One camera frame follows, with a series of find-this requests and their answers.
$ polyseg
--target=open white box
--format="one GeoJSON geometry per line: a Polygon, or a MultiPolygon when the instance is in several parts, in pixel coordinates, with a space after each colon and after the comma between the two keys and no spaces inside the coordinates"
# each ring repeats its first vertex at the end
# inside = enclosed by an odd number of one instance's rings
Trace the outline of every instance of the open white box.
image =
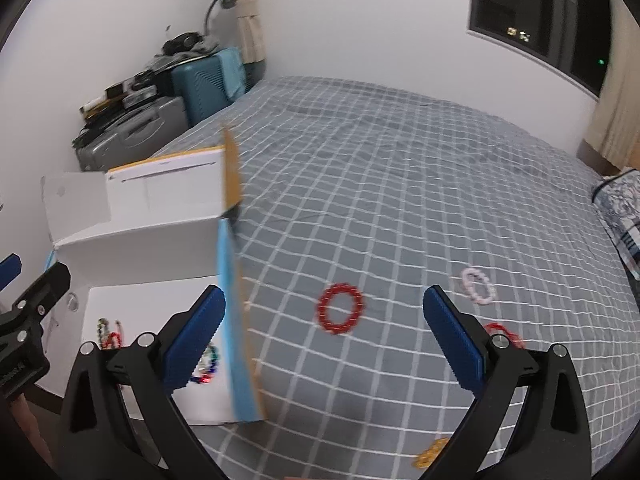
{"type": "MultiPolygon", "coordinates": [[[[69,293],[77,303],[68,294],[49,316],[43,343],[51,369],[38,384],[64,394],[80,344],[98,342],[100,318],[112,327],[121,321],[127,345],[142,332],[157,333],[211,284],[222,288],[226,301],[213,339],[221,354],[218,371],[210,383],[176,390],[174,400],[191,424],[261,419],[232,235],[223,217],[240,200],[231,135],[225,133],[223,146],[106,174],[48,176],[42,192],[55,256],[69,268],[69,293]]],[[[125,390],[124,397],[130,414],[139,416],[131,393],[125,390]]]]}

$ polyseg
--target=window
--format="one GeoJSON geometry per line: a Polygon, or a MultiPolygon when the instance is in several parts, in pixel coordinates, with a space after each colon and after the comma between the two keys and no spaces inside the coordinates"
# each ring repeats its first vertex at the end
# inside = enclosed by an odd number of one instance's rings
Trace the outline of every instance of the window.
{"type": "Polygon", "coordinates": [[[600,94],[611,46],[609,0],[472,0],[470,28],[600,94]]]}

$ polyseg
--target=bed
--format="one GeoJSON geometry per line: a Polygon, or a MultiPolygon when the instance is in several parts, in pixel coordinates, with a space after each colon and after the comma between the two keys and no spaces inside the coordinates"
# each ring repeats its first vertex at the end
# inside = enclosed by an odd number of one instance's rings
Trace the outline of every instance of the bed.
{"type": "MultiPolygon", "coordinates": [[[[418,478],[415,456],[472,402],[422,317],[435,284],[529,348],[567,345],[593,470],[620,449],[639,418],[640,314],[591,204],[596,173],[485,113],[311,77],[261,82],[159,154],[216,145],[222,124],[241,152],[239,253],[268,414],[194,428],[230,478],[418,478]],[[468,266],[486,273],[497,301],[469,300],[468,266]],[[366,298],[346,335],[316,321],[336,282],[366,298]]],[[[341,296],[331,315],[350,309],[341,296]]],[[[485,465],[508,442],[521,390],[485,465]]]]}

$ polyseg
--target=curtain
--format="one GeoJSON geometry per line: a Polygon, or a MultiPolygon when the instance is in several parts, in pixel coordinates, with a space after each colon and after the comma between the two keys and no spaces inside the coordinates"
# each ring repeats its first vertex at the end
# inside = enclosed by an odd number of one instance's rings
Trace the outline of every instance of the curtain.
{"type": "Polygon", "coordinates": [[[257,0],[238,0],[236,16],[238,17],[242,61],[244,63],[262,61],[265,52],[257,0]]]}
{"type": "Polygon", "coordinates": [[[622,0],[611,0],[611,13],[609,67],[585,140],[624,168],[640,139],[640,27],[622,0]]]}

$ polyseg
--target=metal screw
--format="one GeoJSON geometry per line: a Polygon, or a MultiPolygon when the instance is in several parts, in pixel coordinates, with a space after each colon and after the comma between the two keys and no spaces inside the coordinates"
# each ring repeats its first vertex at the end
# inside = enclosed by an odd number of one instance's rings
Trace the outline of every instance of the metal screw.
{"type": "Polygon", "coordinates": [[[94,351],[94,344],[91,341],[86,341],[82,343],[82,345],[80,346],[80,353],[82,355],[89,355],[93,351],[94,351]]]}
{"type": "Polygon", "coordinates": [[[564,357],[567,354],[566,347],[564,345],[554,345],[554,354],[558,357],[564,357]]]}
{"type": "Polygon", "coordinates": [[[66,307],[71,312],[78,310],[78,297],[72,292],[66,295],[66,307]]]}
{"type": "Polygon", "coordinates": [[[151,343],[153,343],[155,339],[156,336],[154,336],[151,332],[145,332],[138,336],[138,344],[144,347],[151,346],[151,343]]]}
{"type": "Polygon", "coordinates": [[[507,346],[509,346],[509,339],[502,334],[496,334],[491,338],[491,343],[493,343],[496,348],[507,348],[507,346]]]}

